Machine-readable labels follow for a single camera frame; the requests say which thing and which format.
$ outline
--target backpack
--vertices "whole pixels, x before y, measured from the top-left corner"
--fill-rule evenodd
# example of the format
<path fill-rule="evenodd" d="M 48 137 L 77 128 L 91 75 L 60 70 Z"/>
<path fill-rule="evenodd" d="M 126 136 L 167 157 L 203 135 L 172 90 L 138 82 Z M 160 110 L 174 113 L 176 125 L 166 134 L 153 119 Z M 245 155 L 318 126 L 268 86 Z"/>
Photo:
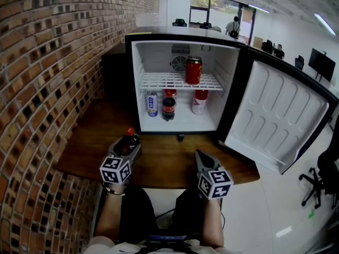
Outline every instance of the backpack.
<path fill-rule="evenodd" d="M 234 39 L 237 39 L 238 38 L 238 29 L 237 30 L 234 30 L 234 23 L 233 23 L 233 30 L 230 32 L 230 36 Z"/>

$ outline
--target window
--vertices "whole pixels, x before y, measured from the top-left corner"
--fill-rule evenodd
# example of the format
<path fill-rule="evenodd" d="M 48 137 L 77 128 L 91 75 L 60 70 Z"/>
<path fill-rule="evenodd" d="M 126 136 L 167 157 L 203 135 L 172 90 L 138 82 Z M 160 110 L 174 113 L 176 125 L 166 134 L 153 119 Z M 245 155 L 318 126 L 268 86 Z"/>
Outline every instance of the window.
<path fill-rule="evenodd" d="M 226 25 L 238 16 L 239 3 L 231 0 L 211 0 L 209 23 L 218 26 L 223 33 L 226 32 Z"/>
<path fill-rule="evenodd" d="M 191 6 L 208 8 L 209 0 L 191 0 Z"/>
<path fill-rule="evenodd" d="M 191 0 L 190 23 L 198 25 L 193 27 L 207 22 L 209 3 L 209 0 Z"/>
<path fill-rule="evenodd" d="M 246 5 L 232 0 L 191 0 L 190 27 L 199 28 L 204 22 L 220 27 L 222 33 L 226 32 L 226 25 L 234 17 L 240 19 L 238 40 L 249 44 L 254 25 L 254 11 Z"/>

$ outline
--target white floor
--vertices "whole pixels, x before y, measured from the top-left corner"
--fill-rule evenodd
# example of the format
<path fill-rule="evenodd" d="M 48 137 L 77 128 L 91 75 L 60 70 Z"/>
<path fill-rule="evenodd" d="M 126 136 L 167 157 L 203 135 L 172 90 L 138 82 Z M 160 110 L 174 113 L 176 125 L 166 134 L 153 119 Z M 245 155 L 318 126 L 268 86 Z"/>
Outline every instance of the white floor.
<path fill-rule="evenodd" d="M 327 126 L 306 153 L 284 175 L 257 165 L 260 180 L 235 185 L 224 198 L 225 247 L 244 254 L 302 254 L 318 240 L 319 233 L 333 214 L 332 197 L 322 196 L 314 209 L 312 198 L 305 207 L 302 199 L 310 184 L 299 181 L 300 174 L 316 167 L 318 156 L 327 148 L 332 130 Z M 145 189 L 155 214 L 175 207 L 183 190 Z"/>

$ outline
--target wrist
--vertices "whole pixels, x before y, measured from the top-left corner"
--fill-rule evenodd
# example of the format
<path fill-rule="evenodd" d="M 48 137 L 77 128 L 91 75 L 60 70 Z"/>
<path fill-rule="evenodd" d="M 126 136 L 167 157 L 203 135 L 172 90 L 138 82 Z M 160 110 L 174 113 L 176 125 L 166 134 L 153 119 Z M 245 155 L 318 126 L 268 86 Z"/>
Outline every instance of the wrist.
<path fill-rule="evenodd" d="M 115 192 L 122 194 L 126 187 L 122 184 L 110 184 L 109 188 Z"/>
<path fill-rule="evenodd" d="M 220 199 L 215 198 L 215 199 L 209 199 L 207 200 L 207 205 L 210 207 L 219 207 L 220 208 Z"/>

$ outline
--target wooden table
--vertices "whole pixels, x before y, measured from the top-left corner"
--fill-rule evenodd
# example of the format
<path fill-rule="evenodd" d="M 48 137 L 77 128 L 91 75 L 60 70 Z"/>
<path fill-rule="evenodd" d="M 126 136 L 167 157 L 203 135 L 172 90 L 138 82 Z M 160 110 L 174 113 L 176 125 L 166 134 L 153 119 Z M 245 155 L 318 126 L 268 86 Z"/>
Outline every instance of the wooden table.
<path fill-rule="evenodd" d="M 134 126 L 131 113 L 107 100 L 94 100 L 61 156 L 56 169 L 101 181 L 99 166 L 108 147 Z M 209 135 L 141 135 L 142 154 L 133 165 L 130 183 L 146 188 L 187 188 L 196 185 L 194 152 L 200 149 L 219 158 L 230 170 L 235 184 L 258 180 L 255 163 L 217 146 Z"/>

